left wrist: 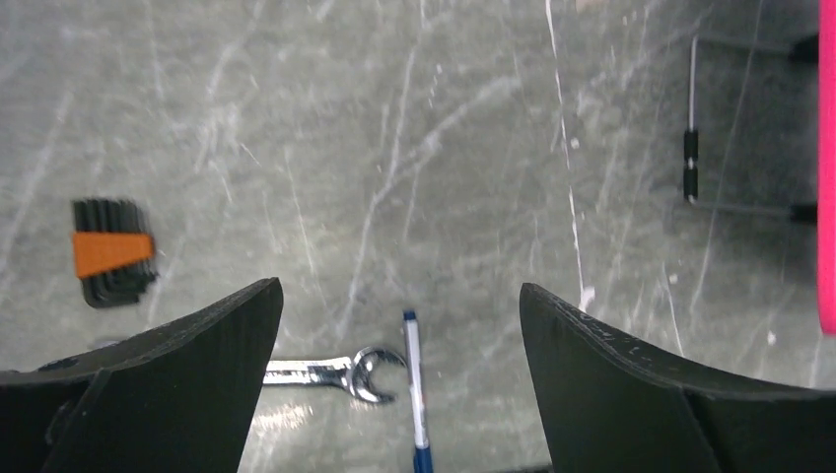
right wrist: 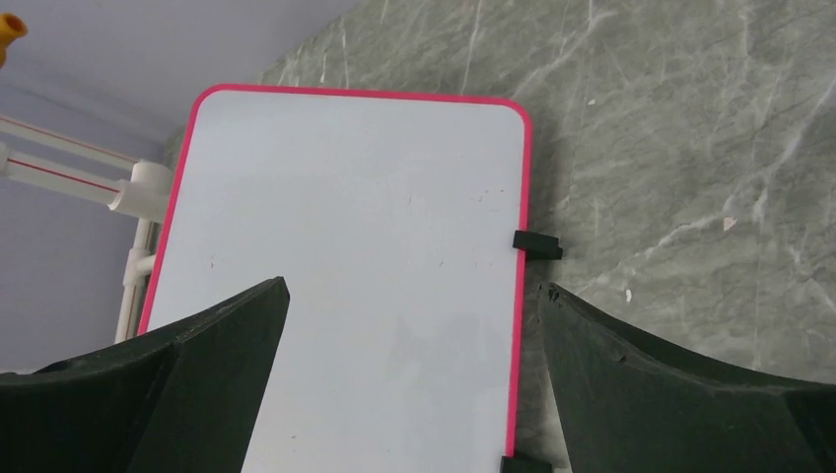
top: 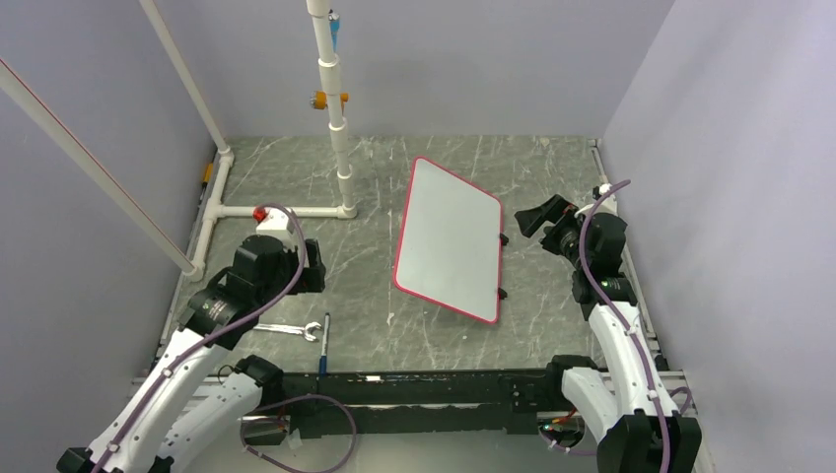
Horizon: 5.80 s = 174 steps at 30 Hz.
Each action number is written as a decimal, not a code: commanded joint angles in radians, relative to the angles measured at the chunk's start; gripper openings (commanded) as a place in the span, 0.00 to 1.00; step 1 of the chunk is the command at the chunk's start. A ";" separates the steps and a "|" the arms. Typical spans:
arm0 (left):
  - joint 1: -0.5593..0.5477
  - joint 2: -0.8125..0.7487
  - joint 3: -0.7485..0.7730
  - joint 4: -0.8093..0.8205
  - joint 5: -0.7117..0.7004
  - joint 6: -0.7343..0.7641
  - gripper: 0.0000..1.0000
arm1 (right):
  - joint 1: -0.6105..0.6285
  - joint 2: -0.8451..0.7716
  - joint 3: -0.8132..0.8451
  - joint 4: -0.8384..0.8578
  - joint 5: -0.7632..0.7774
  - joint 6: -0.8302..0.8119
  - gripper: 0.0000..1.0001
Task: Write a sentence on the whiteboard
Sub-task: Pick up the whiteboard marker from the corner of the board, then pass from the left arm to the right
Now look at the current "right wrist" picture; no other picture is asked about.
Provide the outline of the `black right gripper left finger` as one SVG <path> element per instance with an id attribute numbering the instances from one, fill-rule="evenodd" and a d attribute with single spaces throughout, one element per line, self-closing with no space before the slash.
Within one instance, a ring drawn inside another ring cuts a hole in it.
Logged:
<path id="1" fill-rule="evenodd" d="M 192 316 L 1 376 L 5 472 L 238 472 L 290 303 L 265 280 Z"/>

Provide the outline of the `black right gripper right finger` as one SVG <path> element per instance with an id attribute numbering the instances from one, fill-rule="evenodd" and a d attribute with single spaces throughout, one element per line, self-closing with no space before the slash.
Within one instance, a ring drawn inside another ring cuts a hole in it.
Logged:
<path id="1" fill-rule="evenodd" d="M 834 470 L 833 385 L 700 355 L 554 283 L 538 318 L 574 471 Z"/>

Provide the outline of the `pink framed whiteboard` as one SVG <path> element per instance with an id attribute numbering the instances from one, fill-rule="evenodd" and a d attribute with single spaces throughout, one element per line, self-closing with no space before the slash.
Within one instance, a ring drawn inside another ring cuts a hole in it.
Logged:
<path id="1" fill-rule="evenodd" d="M 253 85 L 196 99 L 140 328 L 285 279 L 245 471 L 499 470 L 531 145 L 506 99 Z"/>

